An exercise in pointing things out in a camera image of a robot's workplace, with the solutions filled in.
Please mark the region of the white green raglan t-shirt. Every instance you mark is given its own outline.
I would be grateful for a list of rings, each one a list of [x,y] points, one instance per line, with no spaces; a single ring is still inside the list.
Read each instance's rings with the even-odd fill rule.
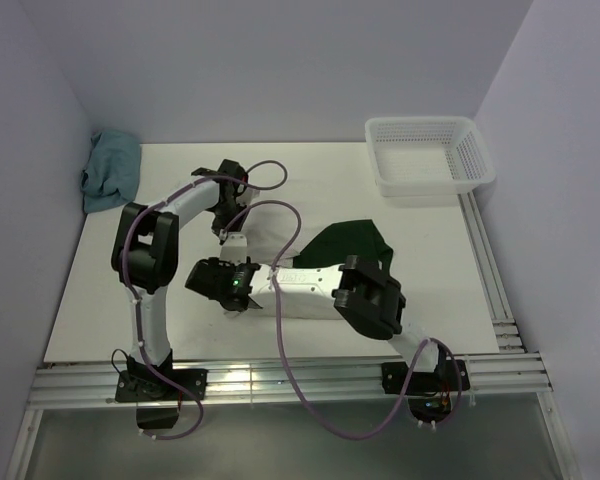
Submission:
[[[402,309],[401,286],[389,270],[393,249],[370,220],[334,223],[316,235],[290,267],[278,268],[276,294],[270,267],[264,264],[251,282],[251,298],[260,316],[281,315],[296,319],[353,319],[378,316],[385,307]]]

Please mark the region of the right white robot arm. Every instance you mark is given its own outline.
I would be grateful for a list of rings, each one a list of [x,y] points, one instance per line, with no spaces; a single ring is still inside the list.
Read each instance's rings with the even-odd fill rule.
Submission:
[[[233,264],[220,258],[200,260],[185,287],[227,312],[302,320],[342,320],[359,335],[386,341],[407,364],[415,383],[432,390],[448,374],[439,347],[422,328],[404,324],[407,299],[401,284],[378,264],[350,255],[341,264],[313,268]]]

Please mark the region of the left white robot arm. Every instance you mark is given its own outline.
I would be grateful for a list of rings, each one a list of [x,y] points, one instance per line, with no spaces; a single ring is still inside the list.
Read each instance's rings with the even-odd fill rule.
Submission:
[[[172,355],[166,327],[167,289],[179,264],[182,227],[203,212],[214,215],[211,230],[221,242],[241,228],[230,221],[246,209],[248,173],[225,159],[217,170],[196,169],[188,182],[161,200],[129,203],[123,210],[114,241],[111,266],[126,287],[131,302],[131,357],[146,367],[139,388],[152,399],[163,399],[175,386],[175,375],[162,365]]]

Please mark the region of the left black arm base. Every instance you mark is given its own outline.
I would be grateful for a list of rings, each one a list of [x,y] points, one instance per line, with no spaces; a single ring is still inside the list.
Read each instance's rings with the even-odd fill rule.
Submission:
[[[119,373],[116,403],[136,405],[136,424],[140,429],[162,431],[173,428],[179,420],[185,394],[173,386],[177,383],[198,400],[205,397],[208,371],[202,368],[174,369],[172,356],[156,370],[170,382],[158,378],[148,367],[133,358]]]

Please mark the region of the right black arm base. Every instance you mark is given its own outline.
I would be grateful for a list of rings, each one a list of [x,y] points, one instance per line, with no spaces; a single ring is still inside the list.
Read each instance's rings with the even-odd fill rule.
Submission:
[[[398,395],[408,373],[405,362],[381,364],[382,388],[387,395]],[[406,390],[410,413],[423,423],[439,423],[453,410],[452,397],[468,392],[471,384],[464,361],[446,359],[432,372],[414,372]]]

